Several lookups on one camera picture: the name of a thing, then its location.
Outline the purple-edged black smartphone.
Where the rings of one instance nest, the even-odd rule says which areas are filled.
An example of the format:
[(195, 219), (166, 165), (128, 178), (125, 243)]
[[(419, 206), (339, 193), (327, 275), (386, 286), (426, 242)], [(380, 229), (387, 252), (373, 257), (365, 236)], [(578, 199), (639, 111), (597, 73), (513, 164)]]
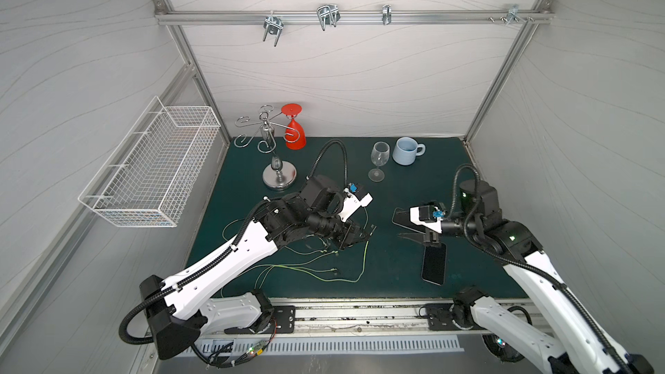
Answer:
[(391, 222), (410, 233), (426, 234), (429, 230), (422, 224), (412, 223), (410, 211), (401, 208), (396, 208), (393, 211)]

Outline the silver-edged black smartphone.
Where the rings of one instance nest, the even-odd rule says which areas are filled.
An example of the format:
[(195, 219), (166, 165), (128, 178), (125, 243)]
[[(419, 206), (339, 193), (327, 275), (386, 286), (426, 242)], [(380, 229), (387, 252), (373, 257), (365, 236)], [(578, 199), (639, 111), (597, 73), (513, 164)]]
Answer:
[(441, 286), (445, 284), (447, 267), (447, 246), (427, 246), (424, 248), (421, 278), (430, 284)]

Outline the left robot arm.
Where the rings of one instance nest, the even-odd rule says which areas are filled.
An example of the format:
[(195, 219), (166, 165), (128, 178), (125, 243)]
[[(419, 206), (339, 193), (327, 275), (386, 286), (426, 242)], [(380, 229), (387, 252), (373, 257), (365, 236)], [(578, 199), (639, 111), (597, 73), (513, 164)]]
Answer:
[(142, 301), (121, 320), (126, 344), (155, 344), (162, 360), (192, 349), (209, 330), (230, 328), (261, 332), (274, 308), (259, 289), (221, 300), (222, 290), (259, 261), (309, 235), (328, 240), (338, 251), (367, 243), (374, 228), (352, 220), (372, 201), (362, 185), (338, 185), (312, 169), (297, 192), (256, 204), (237, 233), (221, 247), (176, 275), (152, 275), (140, 284)]

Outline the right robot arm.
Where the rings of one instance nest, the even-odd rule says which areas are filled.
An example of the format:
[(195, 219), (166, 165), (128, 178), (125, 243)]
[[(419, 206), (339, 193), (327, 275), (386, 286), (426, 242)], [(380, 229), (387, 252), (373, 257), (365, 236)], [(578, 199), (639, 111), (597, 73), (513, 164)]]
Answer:
[(488, 331), (486, 347), (497, 358), (524, 358), (543, 373), (652, 373), (642, 355), (629, 353), (601, 327), (561, 279), (535, 235), (522, 223), (502, 216), (495, 187), (468, 166), (473, 178), (454, 179), (452, 205), (430, 202), (395, 209), (394, 224), (402, 237), (441, 248), (446, 237), (462, 237), (498, 261), (547, 321), (542, 332), (476, 287), (457, 294), (449, 310), (463, 331)]

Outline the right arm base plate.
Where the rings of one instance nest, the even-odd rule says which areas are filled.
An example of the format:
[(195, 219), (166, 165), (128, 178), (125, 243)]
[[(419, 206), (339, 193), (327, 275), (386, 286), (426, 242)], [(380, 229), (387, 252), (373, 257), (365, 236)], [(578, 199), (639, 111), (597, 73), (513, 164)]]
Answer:
[(454, 303), (425, 304), (420, 308), (419, 315), (426, 319), (431, 332), (470, 330), (470, 327), (462, 325), (462, 317), (457, 314)]

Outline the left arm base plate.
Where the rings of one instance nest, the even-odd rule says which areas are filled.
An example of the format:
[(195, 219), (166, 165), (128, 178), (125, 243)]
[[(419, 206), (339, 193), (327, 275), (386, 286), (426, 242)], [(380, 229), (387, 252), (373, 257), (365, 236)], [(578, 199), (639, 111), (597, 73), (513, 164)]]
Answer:
[(225, 334), (272, 334), (293, 333), (295, 306), (274, 306), (262, 312), (258, 320), (249, 327), (233, 327), (224, 330)]

